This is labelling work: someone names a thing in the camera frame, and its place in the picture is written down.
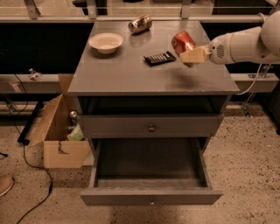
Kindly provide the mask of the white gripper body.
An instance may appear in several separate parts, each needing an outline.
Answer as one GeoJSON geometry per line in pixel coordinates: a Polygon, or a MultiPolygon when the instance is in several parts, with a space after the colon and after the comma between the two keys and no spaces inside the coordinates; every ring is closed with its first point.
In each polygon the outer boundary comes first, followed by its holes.
{"type": "Polygon", "coordinates": [[[230,33],[220,35],[209,43],[210,56],[209,59],[218,65],[232,64],[234,61],[230,54],[230,33]]]}

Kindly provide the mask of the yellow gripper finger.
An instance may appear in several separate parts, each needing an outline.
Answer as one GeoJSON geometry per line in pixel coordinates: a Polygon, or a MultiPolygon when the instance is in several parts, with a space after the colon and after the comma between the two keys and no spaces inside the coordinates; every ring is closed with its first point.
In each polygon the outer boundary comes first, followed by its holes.
{"type": "Polygon", "coordinates": [[[211,52],[206,46],[199,46],[191,51],[182,52],[179,57],[183,63],[203,63],[205,62],[211,52]]]}

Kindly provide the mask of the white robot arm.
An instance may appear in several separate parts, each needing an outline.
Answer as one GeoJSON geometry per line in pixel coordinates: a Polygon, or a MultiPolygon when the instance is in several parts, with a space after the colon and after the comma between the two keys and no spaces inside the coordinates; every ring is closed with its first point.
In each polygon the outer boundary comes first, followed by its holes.
{"type": "Polygon", "coordinates": [[[236,31],[214,38],[208,45],[195,47],[179,55],[183,63],[217,65],[239,62],[278,64],[280,62],[280,11],[265,18],[262,26],[236,31]]]}

